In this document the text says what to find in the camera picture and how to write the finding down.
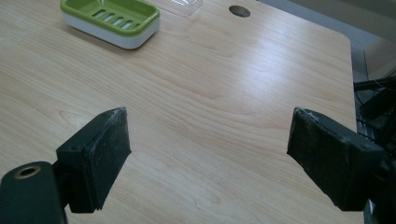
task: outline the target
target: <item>table surface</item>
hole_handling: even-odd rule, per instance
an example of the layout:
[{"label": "table surface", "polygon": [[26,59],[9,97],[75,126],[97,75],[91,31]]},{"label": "table surface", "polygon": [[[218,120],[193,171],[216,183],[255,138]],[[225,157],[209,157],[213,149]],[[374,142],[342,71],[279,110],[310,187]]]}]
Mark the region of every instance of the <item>table surface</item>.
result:
[{"label": "table surface", "polygon": [[162,11],[136,50],[69,27],[58,0],[2,0],[0,27],[0,176],[128,110],[133,153],[104,209],[66,208],[69,223],[362,223],[286,154],[295,106],[355,129],[343,35],[254,0]]}]

